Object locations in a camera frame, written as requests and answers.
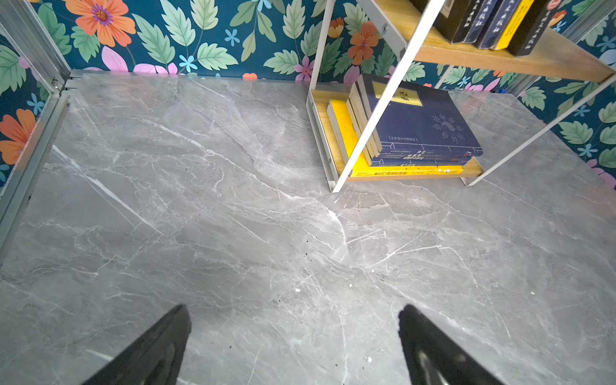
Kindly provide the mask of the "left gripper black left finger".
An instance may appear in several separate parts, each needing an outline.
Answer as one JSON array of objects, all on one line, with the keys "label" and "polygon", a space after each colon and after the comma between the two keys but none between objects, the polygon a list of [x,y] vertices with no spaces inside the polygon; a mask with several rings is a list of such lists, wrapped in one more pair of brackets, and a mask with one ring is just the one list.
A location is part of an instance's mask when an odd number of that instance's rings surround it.
[{"label": "left gripper black left finger", "polygon": [[189,309],[179,304],[86,384],[175,384],[192,330]]}]

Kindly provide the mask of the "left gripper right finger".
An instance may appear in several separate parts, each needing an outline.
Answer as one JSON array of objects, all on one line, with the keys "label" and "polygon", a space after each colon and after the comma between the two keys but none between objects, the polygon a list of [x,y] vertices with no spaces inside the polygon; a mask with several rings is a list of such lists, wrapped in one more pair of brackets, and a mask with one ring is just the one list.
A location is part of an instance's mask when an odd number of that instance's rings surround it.
[{"label": "left gripper right finger", "polygon": [[420,309],[399,313],[399,338],[412,384],[500,384]]}]

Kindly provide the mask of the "purple old man book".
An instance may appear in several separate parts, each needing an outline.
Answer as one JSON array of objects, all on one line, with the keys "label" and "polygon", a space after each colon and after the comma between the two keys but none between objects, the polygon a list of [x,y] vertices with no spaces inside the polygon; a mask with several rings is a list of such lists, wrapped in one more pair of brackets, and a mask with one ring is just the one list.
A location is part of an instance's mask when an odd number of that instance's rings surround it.
[{"label": "purple old man book", "polygon": [[481,50],[494,49],[510,19],[519,7],[520,0],[498,0],[484,25],[475,47]]},{"label": "purple old man book", "polygon": [[494,8],[500,3],[499,0],[484,0],[480,1],[479,7],[473,14],[472,24],[465,37],[463,43],[473,44],[480,37],[484,30]]}]

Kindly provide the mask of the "dark wolf cover book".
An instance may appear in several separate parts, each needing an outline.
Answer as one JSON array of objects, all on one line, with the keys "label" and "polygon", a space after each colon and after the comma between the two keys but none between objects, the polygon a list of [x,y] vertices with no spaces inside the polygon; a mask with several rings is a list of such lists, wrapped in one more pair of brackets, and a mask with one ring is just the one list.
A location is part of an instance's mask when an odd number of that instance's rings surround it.
[{"label": "dark wolf cover book", "polygon": [[561,0],[535,0],[511,39],[507,51],[512,56],[528,56],[556,14]]}]

